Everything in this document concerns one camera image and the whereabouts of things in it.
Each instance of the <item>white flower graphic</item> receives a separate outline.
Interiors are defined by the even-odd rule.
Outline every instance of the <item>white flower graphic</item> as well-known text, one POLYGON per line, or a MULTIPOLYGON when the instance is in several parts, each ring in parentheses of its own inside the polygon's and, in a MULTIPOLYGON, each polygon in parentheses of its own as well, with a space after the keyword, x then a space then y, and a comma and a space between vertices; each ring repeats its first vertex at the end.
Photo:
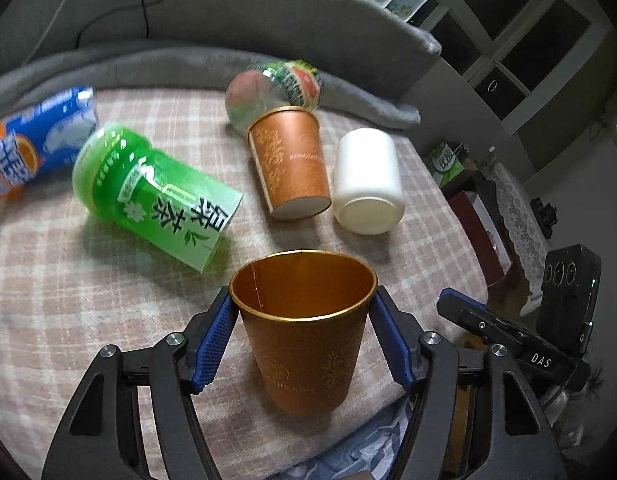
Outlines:
POLYGON ((146 211, 144 211, 142 205, 137 202, 128 202, 124 208, 124 212, 129 220, 133 220, 138 223, 144 219, 144 215, 146 214, 146 211))

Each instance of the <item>white bottle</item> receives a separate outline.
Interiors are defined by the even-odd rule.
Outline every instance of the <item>white bottle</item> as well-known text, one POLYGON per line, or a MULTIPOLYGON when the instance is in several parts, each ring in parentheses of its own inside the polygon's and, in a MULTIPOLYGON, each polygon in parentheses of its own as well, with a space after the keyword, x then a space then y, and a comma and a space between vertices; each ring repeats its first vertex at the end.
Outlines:
POLYGON ((335 218, 349 231, 382 234, 404 216, 395 143, 381 130, 360 128, 342 137, 333 180, 335 218))

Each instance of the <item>screw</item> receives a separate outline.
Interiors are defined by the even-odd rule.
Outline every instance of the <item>screw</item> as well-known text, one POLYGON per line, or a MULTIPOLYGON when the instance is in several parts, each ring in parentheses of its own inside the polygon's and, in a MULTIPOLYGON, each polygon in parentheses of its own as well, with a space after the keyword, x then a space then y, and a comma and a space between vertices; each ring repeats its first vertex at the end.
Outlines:
POLYGON ((425 343, 429 345, 437 345, 442 338, 437 332, 425 332, 425 343))
POLYGON ((184 341, 184 334, 181 332, 173 332, 172 334, 166 336, 166 342, 170 346, 177 346, 182 341, 184 341))
POLYGON ((500 345, 499 343, 495 343, 494 345, 491 345, 491 351, 498 357, 504 357, 506 354, 508 354, 508 350, 506 349, 506 346, 500 345))
POLYGON ((100 350, 100 355, 102 357, 112 357, 115 355, 115 352, 117 352, 117 348, 115 348, 115 345, 106 345, 103 346, 100 350))

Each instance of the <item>blue can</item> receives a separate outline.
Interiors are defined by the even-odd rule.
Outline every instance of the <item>blue can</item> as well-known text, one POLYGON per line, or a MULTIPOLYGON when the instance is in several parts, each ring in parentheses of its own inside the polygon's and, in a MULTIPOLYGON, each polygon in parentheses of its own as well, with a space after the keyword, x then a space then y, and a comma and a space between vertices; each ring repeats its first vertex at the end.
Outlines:
POLYGON ((95 95, 69 88, 0 122, 0 197, 37 175, 73 164, 95 132, 95 95))

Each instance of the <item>checkered fabric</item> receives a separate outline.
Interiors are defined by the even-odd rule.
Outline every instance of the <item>checkered fabric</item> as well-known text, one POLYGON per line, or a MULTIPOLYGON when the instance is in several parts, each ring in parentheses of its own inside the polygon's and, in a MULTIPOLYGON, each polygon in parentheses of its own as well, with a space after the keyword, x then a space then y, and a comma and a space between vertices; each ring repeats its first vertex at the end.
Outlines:
MULTIPOLYGON (((242 190, 244 199, 203 274, 90 216, 73 196, 69 168, 32 182, 19 202, 0 202, 0 437, 33 479, 100 347, 143 348, 183 329, 255 258, 301 248, 353 254, 373 266, 401 309, 452 340, 461 331, 435 311, 442 288, 486 300, 469 240, 407 139, 395 139, 406 214, 390 233, 362 237, 339 226, 330 210, 298 222, 271 219, 250 151, 226 126, 220 92, 115 90, 96 100, 102 123, 143 132, 156 148, 242 190)), ((329 110, 317 117, 333 168, 338 139, 368 124, 329 110)), ((215 382, 194 404, 222 476, 257 479, 332 446, 402 393, 367 323, 346 401, 330 416, 285 415, 266 395, 238 320, 215 382)), ((148 389, 140 396, 151 473, 165 478, 148 389)))

